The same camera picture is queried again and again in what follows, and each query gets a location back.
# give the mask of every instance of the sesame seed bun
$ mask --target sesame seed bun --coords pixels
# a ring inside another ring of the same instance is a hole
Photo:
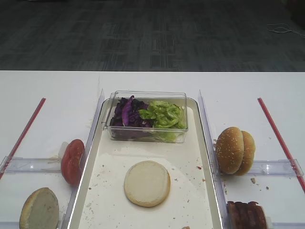
[[[237,176],[242,176],[250,171],[253,164],[255,152],[255,143],[251,134],[246,131],[242,131],[242,134],[244,139],[244,157],[238,171],[234,173],[234,175]]]
[[[220,169],[227,174],[242,176],[253,164],[255,143],[252,136],[237,127],[225,129],[216,142],[216,155]]]
[[[225,129],[216,142],[216,155],[220,169],[227,174],[238,171],[244,157],[244,140],[237,127]]]

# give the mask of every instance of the tomato slice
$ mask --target tomato slice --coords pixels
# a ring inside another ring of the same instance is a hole
[[[70,185],[76,185],[81,179],[80,161],[84,153],[84,143],[75,139],[67,146],[61,160],[61,174]]]

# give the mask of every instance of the plastic container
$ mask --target plastic container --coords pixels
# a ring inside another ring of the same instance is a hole
[[[129,99],[132,95],[134,98],[149,104],[152,101],[165,101],[175,104],[183,109],[183,119],[185,129],[170,128],[146,128],[146,127],[129,127],[129,126],[111,126],[110,122],[114,116],[114,110],[117,103],[123,97]],[[107,114],[105,128],[108,130],[113,140],[132,140],[132,141],[150,141],[150,142],[176,142],[182,143],[188,130],[187,112],[186,112],[186,94],[185,93],[168,93],[168,92],[136,92],[136,91],[116,91],[110,96],[110,109]]]

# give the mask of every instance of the red stick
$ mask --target red stick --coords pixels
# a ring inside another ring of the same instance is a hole
[[[25,137],[26,133],[28,132],[30,126],[32,125],[32,123],[34,122],[36,116],[38,115],[40,109],[42,108],[44,102],[46,101],[45,98],[42,98],[40,103],[38,104],[36,110],[34,111],[34,113],[32,114],[32,117],[30,118],[29,122],[27,123],[27,125],[25,126],[23,132],[21,133],[20,137],[18,138],[16,144],[14,145],[13,149],[10,152],[10,155],[4,165],[4,169],[3,169],[3,173],[0,173],[0,179],[2,178],[4,171],[6,170],[6,168],[9,166],[11,159],[13,158],[13,156],[15,155],[21,141],[23,140],[23,138]]]
[[[303,191],[305,192],[305,181],[304,181],[304,178],[302,176],[298,175],[298,174],[300,174],[300,171],[299,171],[298,167],[295,166],[294,162],[292,161],[294,158],[292,157],[291,153],[289,152],[289,149],[286,146],[280,132],[278,131],[278,129],[277,129],[270,113],[268,112],[268,109],[267,109],[266,105],[264,104],[263,100],[261,98],[258,98],[257,100],[258,100],[259,104],[261,105],[261,107],[262,107],[262,109],[263,109],[263,111],[264,111],[264,113],[265,113],[265,115],[266,115],[266,117],[267,117],[267,119],[268,119],[276,137],[277,137],[277,140],[279,141],[282,149],[284,150],[287,159],[291,160],[291,166],[295,171],[296,177],[299,180],[299,183],[302,186]]]

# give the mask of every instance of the tray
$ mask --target tray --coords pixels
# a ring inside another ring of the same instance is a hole
[[[204,144],[197,102],[187,99],[189,131],[185,142],[112,141],[104,134],[106,100],[78,189],[69,228],[221,228],[221,217]],[[154,160],[171,176],[168,198],[154,208],[129,202],[123,191],[127,170]]]

